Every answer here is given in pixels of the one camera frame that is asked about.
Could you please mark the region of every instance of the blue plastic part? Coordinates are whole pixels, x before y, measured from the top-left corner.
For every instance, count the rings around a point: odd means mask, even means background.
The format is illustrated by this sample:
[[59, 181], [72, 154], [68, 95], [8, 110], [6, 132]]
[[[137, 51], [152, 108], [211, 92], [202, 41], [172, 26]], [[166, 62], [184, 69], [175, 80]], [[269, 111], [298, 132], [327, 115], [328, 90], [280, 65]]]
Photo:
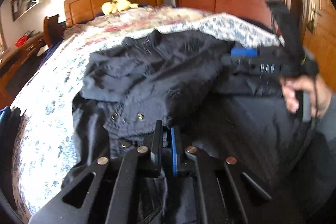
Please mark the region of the blue plastic part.
[[231, 56], [258, 56], [258, 50], [256, 48], [233, 48], [231, 50]]
[[172, 127], [171, 130], [171, 153], [173, 158], [173, 175], [177, 175], [177, 153], [176, 153], [176, 143], [175, 143], [175, 131]]

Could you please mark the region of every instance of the hand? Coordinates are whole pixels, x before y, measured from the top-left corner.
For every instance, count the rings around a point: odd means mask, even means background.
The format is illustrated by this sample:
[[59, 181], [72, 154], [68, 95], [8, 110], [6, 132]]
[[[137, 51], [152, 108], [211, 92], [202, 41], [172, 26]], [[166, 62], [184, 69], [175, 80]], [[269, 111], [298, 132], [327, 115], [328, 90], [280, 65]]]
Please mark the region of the hand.
[[[283, 96], [286, 101], [286, 107], [290, 112], [295, 113], [299, 109], [299, 101], [295, 98], [295, 91], [302, 90], [309, 92], [311, 102], [311, 116], [316, 116], [316, 95], [312, 78], [308, 76], [300, 76], [296, 79], [281, 78], [280, 84], [282, 87]], [[330, 105], [332, 91], [330, 88], [328, 88], [320, 75], [316, 77], [316, 91], [318, 100], [317, 117], [322, 117]]]

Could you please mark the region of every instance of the window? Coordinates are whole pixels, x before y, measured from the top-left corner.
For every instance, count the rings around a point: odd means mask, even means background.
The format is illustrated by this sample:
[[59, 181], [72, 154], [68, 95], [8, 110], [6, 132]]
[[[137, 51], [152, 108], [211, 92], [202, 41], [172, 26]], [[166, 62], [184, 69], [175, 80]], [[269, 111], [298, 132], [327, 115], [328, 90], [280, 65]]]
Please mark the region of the window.
[[3, 38], [3, 31], [1, 26], [1, 17], [0, 17], [0, 56], [6, 51], [7, 46]]

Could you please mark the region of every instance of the bedspread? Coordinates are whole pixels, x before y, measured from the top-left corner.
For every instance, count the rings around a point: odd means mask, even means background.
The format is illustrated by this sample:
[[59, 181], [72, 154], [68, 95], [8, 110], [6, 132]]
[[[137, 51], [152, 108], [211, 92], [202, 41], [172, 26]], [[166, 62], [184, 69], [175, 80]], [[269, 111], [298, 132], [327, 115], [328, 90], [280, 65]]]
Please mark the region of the bedspread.
[[140, 38], [154, 29], [162, 33], [198, 29], [245, 47], [279, 44], [275, 35], [235, 16], [186, 8], [144, 8], [98, 17], [66, 30], [62, 44], [11, 106], [22, 113], [12, 175], [14, 198], [24, 223], [60, 191], [63, 178], [76, 164], [72, 100], [82, 87], [89, 54], [119, 45], [125, 36]]

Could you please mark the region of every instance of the red object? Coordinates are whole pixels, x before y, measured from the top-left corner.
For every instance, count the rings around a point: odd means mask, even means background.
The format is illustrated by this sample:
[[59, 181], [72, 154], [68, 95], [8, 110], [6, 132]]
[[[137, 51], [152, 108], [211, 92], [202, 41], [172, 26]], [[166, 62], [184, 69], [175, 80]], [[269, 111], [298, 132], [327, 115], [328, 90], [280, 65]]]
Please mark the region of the red object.
[[27, 42], [27, 36], [24, 35], [23, 37], [21, 37], [18, 41], [16, 41], [16, 43], [14, 44], [15, 46], [17, 46], [18, 48], [21, 47], [23, 44], [25, 44]]

